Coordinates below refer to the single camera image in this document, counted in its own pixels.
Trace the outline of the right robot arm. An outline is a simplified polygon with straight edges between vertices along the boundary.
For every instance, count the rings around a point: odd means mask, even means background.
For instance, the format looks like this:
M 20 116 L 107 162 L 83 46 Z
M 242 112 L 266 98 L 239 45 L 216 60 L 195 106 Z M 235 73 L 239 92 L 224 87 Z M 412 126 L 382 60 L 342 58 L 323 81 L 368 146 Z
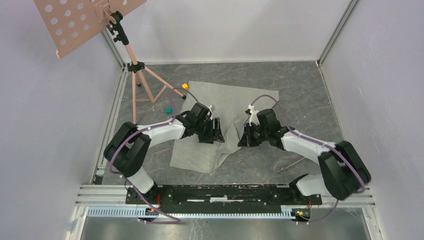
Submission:
M 263 142 L 283 151 L 296 153 L 316 163 L 319 174 L 304 174 L 289 186 L 289 199 L 302 204 L 309 196 L 330 194 L 342 201 L 365 191 L 372 180 L 354 146 L 346 141 L 327 142 L 303 134 L 290 126 L 282 126 L 273 109 L 261 111 L 253 106 L 245 111 L 249 116 L 244 125 L 239 147 L 257 147 Z

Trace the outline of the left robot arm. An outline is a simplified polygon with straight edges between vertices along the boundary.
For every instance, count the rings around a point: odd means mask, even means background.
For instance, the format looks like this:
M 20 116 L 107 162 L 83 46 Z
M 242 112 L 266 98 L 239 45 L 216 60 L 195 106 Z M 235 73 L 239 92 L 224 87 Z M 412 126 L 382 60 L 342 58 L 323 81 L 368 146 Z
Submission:
M 219 118 L 212 117 L 210 107 L 199 102 L 191 110 L 160 123 L 136 125 L 125 122 L 105 147 L 103 157 L 109 161 L 112 173 L 122 175 L 138 190 L 139 199 L 151 204 L 157 198 L 156 183 L 143 169 L 149 148 L 193 135 L 205 144 L 225 141 Z

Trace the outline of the grey cloth napkin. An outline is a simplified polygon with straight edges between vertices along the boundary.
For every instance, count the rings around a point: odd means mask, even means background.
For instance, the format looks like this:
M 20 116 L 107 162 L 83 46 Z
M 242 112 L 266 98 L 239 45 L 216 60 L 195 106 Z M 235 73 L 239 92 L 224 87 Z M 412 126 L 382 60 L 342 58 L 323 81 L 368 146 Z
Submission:
M 190 81 L 189 91 L 181 111 L 191 110 L 196 102 L 213 105 L 213 117 L 220 119 L 224 142 L 200 143 L 197 135 L 175 140 L 170 166 L 179 169 L 211 173 L 226 158 L 239 150 L 238 142 L 243 135 L 244 124 L 249 116 L 245 113 L 250 104 L 258 111 L 271 109 L 279 99 L 277 90 L 231 86 L 201 81 Z

